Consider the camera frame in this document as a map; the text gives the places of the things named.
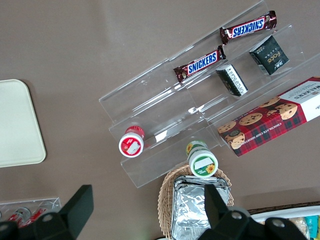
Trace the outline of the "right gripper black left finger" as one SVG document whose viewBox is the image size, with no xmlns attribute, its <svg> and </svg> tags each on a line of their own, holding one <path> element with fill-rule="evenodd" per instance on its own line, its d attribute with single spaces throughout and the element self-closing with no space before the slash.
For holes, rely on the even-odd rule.
<svg viewBox="0 0 320 240">
<path fill-rule="evenodd" d="M 35 240 L 75 240 L 94 210 L 93 187 L 82 185 L 59 212 L 49 212 L 32 224 Z"/>
</svg>

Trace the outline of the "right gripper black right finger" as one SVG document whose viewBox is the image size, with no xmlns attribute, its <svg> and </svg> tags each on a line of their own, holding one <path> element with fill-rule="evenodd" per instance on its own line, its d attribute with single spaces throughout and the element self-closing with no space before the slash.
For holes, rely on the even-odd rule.
<svg viewBox="0 0 320 240">
<path fill-rule="evenodd" d="M 204 240 L 247 239 L 249 214 L 239 207 L 228 207 L 214 185 L 204 187 L 204 207 L 210 224 Z"/>
</svg>

